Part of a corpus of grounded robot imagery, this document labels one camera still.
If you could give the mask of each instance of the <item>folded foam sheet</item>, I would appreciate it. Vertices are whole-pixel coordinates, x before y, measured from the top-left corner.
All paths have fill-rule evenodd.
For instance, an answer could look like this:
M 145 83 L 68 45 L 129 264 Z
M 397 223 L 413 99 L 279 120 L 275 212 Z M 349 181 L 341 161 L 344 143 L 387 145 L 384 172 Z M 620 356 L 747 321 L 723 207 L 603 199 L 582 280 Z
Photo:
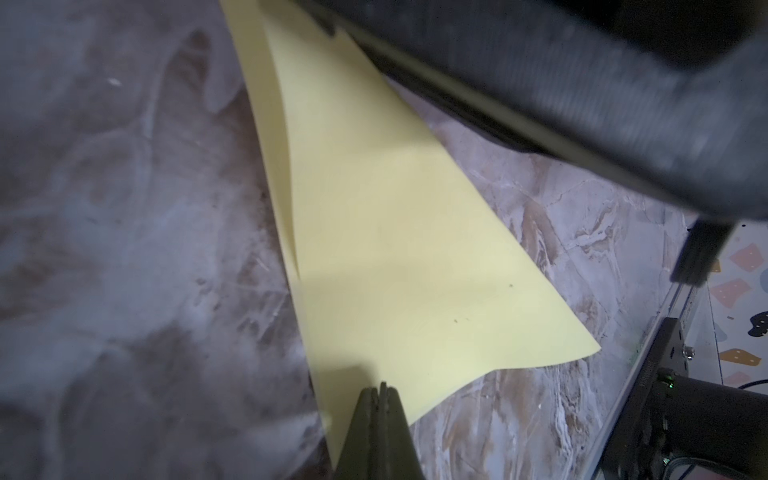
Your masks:
M 598 350 L 344 32 L 289 2 L 222 5 L 334 463 L 363 387 L 395 386 L 413 422 L 493 369 Z

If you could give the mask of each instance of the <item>dark spot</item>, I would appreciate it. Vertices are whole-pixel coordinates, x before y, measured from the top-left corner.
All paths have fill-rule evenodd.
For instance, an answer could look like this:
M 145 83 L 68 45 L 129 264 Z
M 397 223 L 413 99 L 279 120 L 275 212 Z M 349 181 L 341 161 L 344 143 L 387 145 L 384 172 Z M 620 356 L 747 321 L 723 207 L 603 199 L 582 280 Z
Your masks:
M 767 319 L 768 312 L 761 312 L 752 316 L 752 318 L 750 318 L 752 329 L 750 329 L 750 331 L 747 333 L 750 336 L 763 336 L 768 333 L 768 323 L 766 322 Z

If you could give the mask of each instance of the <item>marble tile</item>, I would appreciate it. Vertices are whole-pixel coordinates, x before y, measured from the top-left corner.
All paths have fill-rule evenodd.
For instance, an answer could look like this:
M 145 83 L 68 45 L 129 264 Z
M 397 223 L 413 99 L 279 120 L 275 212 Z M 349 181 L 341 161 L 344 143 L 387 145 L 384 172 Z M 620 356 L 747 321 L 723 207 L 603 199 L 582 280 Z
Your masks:
M 11 0 L 0 23 L 0 465 L 325 478 L 217 3 Z M 489 373 L 417 421 L 427 478 L 572 478 L 667 292 L 684 214 L 400 91 L 603 348 Z

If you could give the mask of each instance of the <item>black cable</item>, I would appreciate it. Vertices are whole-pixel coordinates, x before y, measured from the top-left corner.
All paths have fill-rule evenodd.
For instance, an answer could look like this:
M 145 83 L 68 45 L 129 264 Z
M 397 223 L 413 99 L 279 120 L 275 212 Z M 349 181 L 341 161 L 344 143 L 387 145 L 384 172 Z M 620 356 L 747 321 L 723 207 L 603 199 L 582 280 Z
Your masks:
M 677 480 L 684 480 L 684 478 L 686 478 L 688 474 L 694 470 L 694 468 L 696 468 L 695 465 L 691 465 L 688 468 L 686 468 L 685 472 L 683 472 L 683 474 L 680 475 L 680 477 Z
M 748 388 L 753 387 L 755 385 L 762 385 L 764 383 L 768 383 L 768 379 L 765 379 L 765 380 L 755 380 L 754 382 L 745 383 L 742 386 L 740 386 L 739 388 L 742 389 L 742 390 L 745 390 L 745 389 L 748 389 Z

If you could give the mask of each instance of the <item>pink shape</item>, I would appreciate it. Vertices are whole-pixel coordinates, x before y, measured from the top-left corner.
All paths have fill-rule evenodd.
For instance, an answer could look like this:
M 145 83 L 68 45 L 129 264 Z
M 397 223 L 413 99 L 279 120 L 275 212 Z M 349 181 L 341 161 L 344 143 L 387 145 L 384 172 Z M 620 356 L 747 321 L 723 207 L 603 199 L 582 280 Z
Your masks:
M 752 379 L 751 376 L 747 375 L 744 372 L 736 372 L 732 375 L 728 375 L 723 379 L 723 383 L 726 385 L 735 385 L 735 386 L 741 386 L 747 382 L 749 382 Z
M 744 280 L 737 278 L 710 288 L 710 293 L 720 303 L 728 308 L 733 308 L 736 300 L 744 293 L 752 290 L 752 287 Z
M 753 272 L 757 267 L 765 263 L 763 255 L 760 254 L 760 249 L 754 243 L 750 243 L 728 258 L 738 265 L 740 269 L 747 272 Z

